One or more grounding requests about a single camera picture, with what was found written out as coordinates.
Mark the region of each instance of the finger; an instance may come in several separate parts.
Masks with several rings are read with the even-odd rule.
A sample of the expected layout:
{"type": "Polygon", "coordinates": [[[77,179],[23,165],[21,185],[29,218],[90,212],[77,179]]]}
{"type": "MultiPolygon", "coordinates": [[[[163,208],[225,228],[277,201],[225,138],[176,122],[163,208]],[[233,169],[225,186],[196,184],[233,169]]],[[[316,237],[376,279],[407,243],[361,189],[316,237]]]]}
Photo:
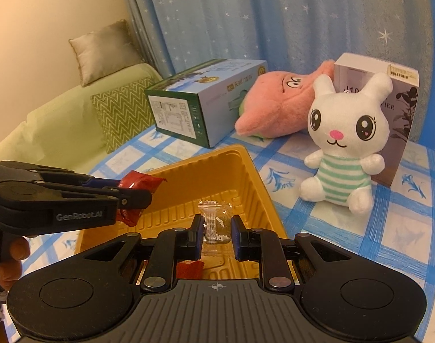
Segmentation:
{"type": "Polygon", "coordinates": [[[24,237],[19,237],[11,243],[9,252],[14,260],[22,261],[30,256],[29,242],[24,237]]]}
{"type": "Polygon", "coordinates": [[[0,280],[0,286],[2,288],[4,288],[6,291],[10,291],[11,288],[13,287],[13,285],[16,283],[17,280],[15,281],[4,281],[4,280],[0,280]]]}
{"type": "Polygon", "coordinates": [[[0,263],[0,285],[6,282],[17,281],[21,275],[22,264],[20,261],[7,261],[0,263]]]}

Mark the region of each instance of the table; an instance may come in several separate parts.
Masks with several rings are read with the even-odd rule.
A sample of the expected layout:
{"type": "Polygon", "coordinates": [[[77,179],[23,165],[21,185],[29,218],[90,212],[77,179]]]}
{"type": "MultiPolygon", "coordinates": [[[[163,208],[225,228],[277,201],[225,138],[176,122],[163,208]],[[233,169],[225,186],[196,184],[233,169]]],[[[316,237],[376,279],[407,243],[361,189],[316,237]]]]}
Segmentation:
{"type": "MultiPolygon", "coordinates": [[[[262,139],[227,136],[216,148],[246,147],[274,202],[289,237],[306,231],[414,279],[425,291],[427,311],[416,337],[435,343],[435,151],[409,142],[392,188],[373,183],[375,206],[367,219],[355,219],[345,207],[305,202],[298,187],[314,170],[303,159],[317,146],[307,133],[262,139]]],[[[108,155],[91,175],[120,179],[130,170],[153,169],[208,152],[166,136],[153,127],[108,155]]],[[[32,256],[24,273],[73,254],[77,231],[31,239],[32,256]]],[[[11,341],[18,337],[9,317],[11,341]]]]}

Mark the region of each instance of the yellow plastic tray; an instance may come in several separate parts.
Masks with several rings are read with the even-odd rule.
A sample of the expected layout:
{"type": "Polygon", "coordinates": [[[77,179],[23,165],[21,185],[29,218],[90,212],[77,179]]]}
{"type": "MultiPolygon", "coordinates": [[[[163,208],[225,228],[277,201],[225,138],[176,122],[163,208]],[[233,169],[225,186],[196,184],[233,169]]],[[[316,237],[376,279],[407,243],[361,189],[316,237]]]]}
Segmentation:
{"type": "MultiPolygon", "coordinates": [[[[230,202],[233,214],[240,215],[247,228],[266,228],[287,238],[272,200],[254,164],[242,145],[234,144],[150,172],[166,178],[144,211],[136,229],[123,223],[82,230],[77,252],[124,233],[136,230],[143,238],[156,237],[175,227],[189,228],[198,213],[200,200],[230,202]]],[[[203,278],[232,279],[258,277],[255,262],[238,262],[234,256],[202,256],[203,278]]]]}

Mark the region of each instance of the couch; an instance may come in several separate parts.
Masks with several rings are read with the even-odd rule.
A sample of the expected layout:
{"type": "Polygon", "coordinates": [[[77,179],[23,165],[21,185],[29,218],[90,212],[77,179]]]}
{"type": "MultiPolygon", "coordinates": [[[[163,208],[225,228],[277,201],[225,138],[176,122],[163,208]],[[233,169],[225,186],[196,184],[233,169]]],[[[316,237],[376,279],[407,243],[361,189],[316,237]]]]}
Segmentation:
{"type": "Polygon", "coordinates": [[[76,86],[30,112],[0,142],[0,161],[13,160],[87,174],[105,156],[106,142],[90,97],[157,71],[146,63],[124,68],[94,83],[76,86]]]}

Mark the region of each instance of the pink nose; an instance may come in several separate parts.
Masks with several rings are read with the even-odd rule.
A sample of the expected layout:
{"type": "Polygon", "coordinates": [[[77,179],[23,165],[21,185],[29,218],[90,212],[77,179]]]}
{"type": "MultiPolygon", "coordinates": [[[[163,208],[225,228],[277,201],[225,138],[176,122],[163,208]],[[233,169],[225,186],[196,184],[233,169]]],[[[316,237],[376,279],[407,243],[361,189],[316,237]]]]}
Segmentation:
{"type": "Polygon", "coordinates": [[[341,139],[343,139],[343,137],[344,137],[343,133],[342,133],[341,131],[338,131],[338,130],[332,130],[332,131],[329,133],[329,135],[330,135],[333,139],[336,139],[336,140],[341,140],[341,139]]]}

